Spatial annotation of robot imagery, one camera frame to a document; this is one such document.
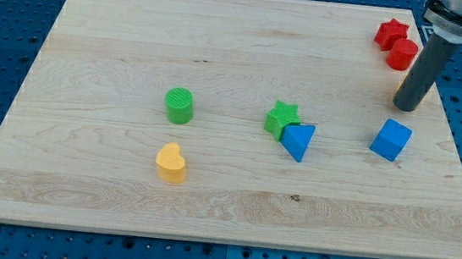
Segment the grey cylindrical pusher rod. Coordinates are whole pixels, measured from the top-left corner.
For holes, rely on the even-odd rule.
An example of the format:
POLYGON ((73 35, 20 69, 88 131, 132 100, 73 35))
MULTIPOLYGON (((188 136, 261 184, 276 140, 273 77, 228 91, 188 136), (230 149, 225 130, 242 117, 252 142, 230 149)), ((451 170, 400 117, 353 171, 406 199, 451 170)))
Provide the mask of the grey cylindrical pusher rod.
POLYGON ((452 43, 437 33, 428 37, 395 93, 394 106, 404 112, 414 111, 460 46, 460 43, 452 43))

